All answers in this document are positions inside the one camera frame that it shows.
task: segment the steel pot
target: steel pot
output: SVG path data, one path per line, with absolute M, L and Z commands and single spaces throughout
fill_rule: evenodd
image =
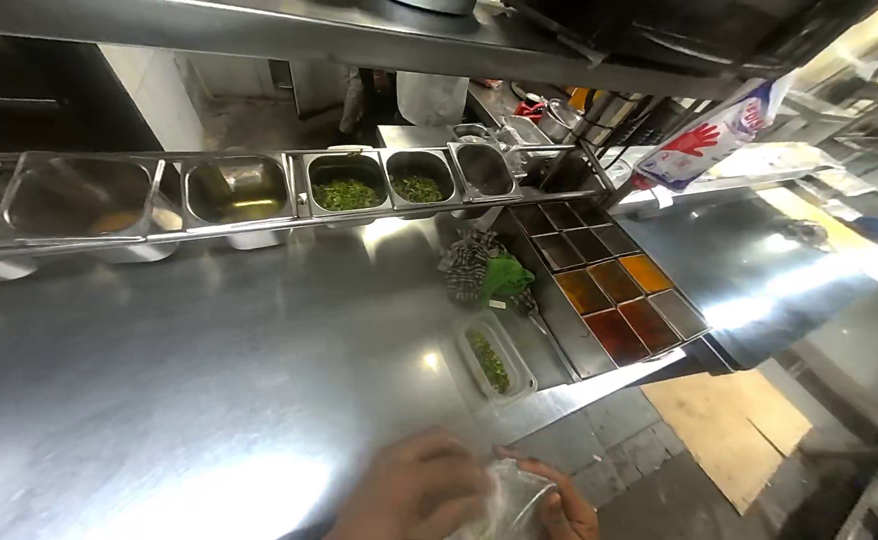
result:
M 550 99 L 539 120 L 539 129 L 553 142 L 562 142 L 579 121 L 579 113 L 559 99 Z

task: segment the white bag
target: white bag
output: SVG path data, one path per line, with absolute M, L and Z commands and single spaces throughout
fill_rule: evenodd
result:
M 455 126 L 466 109 L 469 79 L 399 71 L 396 101 L 402 117 L 417 126 Z

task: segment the spice tray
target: spice tray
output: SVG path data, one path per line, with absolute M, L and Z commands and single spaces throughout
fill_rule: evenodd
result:
M 591 199 L 510 206 L 493 229 L 535 274 L 542 318 L 582 378 L 659 358 L 709 332 L 666 273 Z
M 468 337 L 466 337 L 466 333 L 469 330 L 480 332 L 489 342 L 495 355 L 502 361 L 505 373 L 509 377 L 509 386 L 505 393 L 501 394 L 494 388 L 489 378 L 483 373 L 480 358 L 470 345 Z M 506 333 L 503 324 L 500 323 L 499 319 L 496 318 L 496 314 L 492 311 L 483 309 L 457 325 L 455 328 L 455 338 L 459 352 L 466 364 L 469 365 L 469 372 L 475 378 L 475 383 L 479 385 L 482 393 L 493 404 L 505 407 L 535 393 L 539 388 L 539 382 L 536 380 L 535 375 L 529 370 L 529 366 L 526 365 L 519 350 L 516 349 L 516 345 L 512 342 L 509 334 Z

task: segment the plastic bag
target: plastic bag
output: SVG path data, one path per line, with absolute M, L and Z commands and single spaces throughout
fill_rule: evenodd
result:
M 451 126 L 462 122 L 469 79 L 399 71 L 396 104 L 402 117 L 417 126 Z
M 644 155 L 630 180 L 644 190 L 653 182 L 672 191 L 685 190 L 772 124 L 792 80 L 792 74 L 779 80 L 748 80 L 732 97 Z
M 555 484 L 521 470 L 515 459 L 495 461 L 489 475 L 493 490 L 486 499 L 485 516 L 447 540 L 538 540 L 542 526 L 536 519 L 536 508 Z

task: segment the red glove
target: red glove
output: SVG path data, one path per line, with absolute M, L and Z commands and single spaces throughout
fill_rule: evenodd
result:
M 678 150 L 683 154 L 702 158 L 702 152 L 697 148 L 706 148 L 707 146 L 716 146 L 716 139 L 720 136 L 720 128 L 709 124 L 688 130 L 677 136 L 675 140 L 662 147 L 662 150 Z

